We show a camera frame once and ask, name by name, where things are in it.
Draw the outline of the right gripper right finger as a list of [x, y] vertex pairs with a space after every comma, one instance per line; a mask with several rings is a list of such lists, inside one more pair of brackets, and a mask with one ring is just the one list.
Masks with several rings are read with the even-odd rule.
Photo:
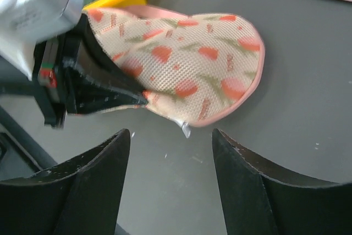
[[284, 168], [226, 133], [212, 151], [228, 234], [351, 234], [351, 184]]

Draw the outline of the floral mesh laundry bag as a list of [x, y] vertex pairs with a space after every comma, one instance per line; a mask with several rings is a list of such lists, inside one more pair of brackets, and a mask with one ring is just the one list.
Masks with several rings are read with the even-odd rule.
[[238, 15], [151, 6], [84, 13], [105, 54], [144, 87], [146, 108], [181, 125], [226, 117], [259, 85], [265, 45]]

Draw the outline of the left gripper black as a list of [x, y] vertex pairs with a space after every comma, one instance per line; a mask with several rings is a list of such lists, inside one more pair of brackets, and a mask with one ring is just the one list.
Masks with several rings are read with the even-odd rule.
[[[74, 67], [83, 43], [93, 68]], [[147, 104], [145, 88], [110, 59], [85, 13], [72, 29], [37, 43], [34, 59], [35, 100], [44, 124], [52, 128], [62, 128], [67, 113], [93, 114]]]

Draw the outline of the white zipper pull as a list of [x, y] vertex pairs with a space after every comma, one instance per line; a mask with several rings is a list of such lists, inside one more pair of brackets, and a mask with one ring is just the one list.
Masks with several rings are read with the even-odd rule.
[[189, 127], [189, 124], [187, 122], [182, 121], [182, 122], [179, 122], [179, 126], [182, 129], [182, 132], [185, 135], [185, 137], [188, 139], [191, 134], [191, 129]]

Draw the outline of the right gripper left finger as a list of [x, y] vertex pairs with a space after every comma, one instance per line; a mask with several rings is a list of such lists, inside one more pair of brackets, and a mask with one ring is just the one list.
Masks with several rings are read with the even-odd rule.
[[1, 234], [115, 234], [129, 154], [122, 129], [70, 160], [1, 181]]

